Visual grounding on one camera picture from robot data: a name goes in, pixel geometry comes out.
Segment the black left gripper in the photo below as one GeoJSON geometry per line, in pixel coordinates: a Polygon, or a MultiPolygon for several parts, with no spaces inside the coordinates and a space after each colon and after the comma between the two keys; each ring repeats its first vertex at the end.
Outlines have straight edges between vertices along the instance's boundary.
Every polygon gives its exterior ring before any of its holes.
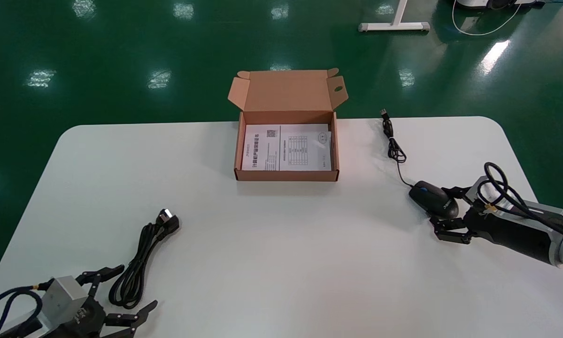
{"type": "MultiPolygon", "coordinates": [[[[88,297],[95,297],[95,293],[102,282],[122,274],[124,265],[99,271],[86,271],[77,276],[77,283],[84,286],[90,283],[92,286],[88,291],[88,297]]],[[[135,314],[112,313],[106,315],[103,306],[96,301],[86,301],[77,310],[71,320],[58,326],[54,331],[46,335],[47,338],[98,338],[103,326],[122,327],[120,331],[112,332],[103,336],[104,338],[133,338],[138,327],[143,325],[149,314],[157,308],[158,301],[152,301],[135,314]]]]}

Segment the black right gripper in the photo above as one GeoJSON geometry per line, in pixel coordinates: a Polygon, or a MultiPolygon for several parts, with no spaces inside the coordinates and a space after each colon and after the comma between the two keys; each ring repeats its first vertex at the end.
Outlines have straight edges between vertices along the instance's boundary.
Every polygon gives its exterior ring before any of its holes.
{"type": "MultiPolygon", "coordinates": [[[[476,195],[470,192],[472,188],[455,186],[445,188],[445,193],[452,199],[464,200],[468,205],[477,207],[479,201],[476,195]]],[[[475,235],[537,261],[552,266],[561,265],[557,258],[556,243],[547,229],[536,229],[494,214],[481,215],[473,209],[468,210],[463,219],[440,220],[431,217],[429,221],[438,240],[468,245],[475,235]]]]}

